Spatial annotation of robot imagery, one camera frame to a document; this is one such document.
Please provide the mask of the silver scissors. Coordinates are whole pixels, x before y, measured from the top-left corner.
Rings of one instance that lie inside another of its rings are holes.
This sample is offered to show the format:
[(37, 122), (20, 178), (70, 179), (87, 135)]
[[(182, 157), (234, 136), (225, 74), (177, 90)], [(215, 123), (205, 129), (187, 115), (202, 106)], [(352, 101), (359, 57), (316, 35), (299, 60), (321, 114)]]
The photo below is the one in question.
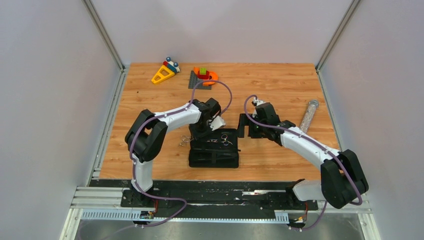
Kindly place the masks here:
[(185, 147), (190, 144), (190, 142), (194, 139), (192, 136), (181, 136), (181, 142), (178, 144), (179, 147)]
[(231, 142), (231, 141), (229, 141), (228, 140), (228, 135), (227, 134), (222, 134), (221, 135), (221, 143), (224, 145), (224, 146), (228, 146), (228, 145), (232, 145), (233, 143)]

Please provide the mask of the black zip tool case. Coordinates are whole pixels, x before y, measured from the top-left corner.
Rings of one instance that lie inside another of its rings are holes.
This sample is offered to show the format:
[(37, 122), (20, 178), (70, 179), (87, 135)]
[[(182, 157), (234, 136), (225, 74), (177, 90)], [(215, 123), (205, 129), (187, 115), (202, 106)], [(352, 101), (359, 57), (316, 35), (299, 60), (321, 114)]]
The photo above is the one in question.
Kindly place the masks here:
[[(232, 144), (224, 146), (221, 136), (228, 135)], [(235, 128), (220, 128), (211, 134), (192, 140), (188, 155), (191, 168), (226, 168), (239, 167), (238, 133)]]

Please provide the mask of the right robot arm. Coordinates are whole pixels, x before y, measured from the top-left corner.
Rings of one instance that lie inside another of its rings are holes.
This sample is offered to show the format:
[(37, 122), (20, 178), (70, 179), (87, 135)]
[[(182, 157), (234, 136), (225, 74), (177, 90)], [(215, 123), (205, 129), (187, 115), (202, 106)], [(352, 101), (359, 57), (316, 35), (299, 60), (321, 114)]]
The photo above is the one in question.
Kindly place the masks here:
[(273, 105), (254, 99), (253, 113), (239, 115), (239, 137), (266, 138), (290, 149), (309, 161), (320, 171), (320, 180), (299, 179), (292, 183), (285, 195), (286, 204), (298, 209), (305, 201), (326, 201), (336, 209), (347, 204), (361, 205), (362, 194), (369, 190), (358, 156), (350, 149), (329, 147), (302, 131), (289, 120), (280, 120)]

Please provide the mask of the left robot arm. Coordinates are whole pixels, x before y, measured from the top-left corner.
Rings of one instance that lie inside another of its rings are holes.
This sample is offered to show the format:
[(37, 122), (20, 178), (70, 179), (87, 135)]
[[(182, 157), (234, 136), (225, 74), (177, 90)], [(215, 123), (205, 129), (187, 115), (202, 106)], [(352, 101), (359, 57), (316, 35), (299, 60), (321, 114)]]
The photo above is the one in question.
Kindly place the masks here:
[(188, 103), (163, 112), (140, 112), (124, 140), (132, 163), (131, 185), (136, 190), (134, 200), (140, 206), (153, 201), (153, 160), (160, 153), (166, 135), (180, 127), (188, 126), (190, 136), (198, 140), (225, 125), (221, 106), (214, 98), (206, 102), (192, 99)]

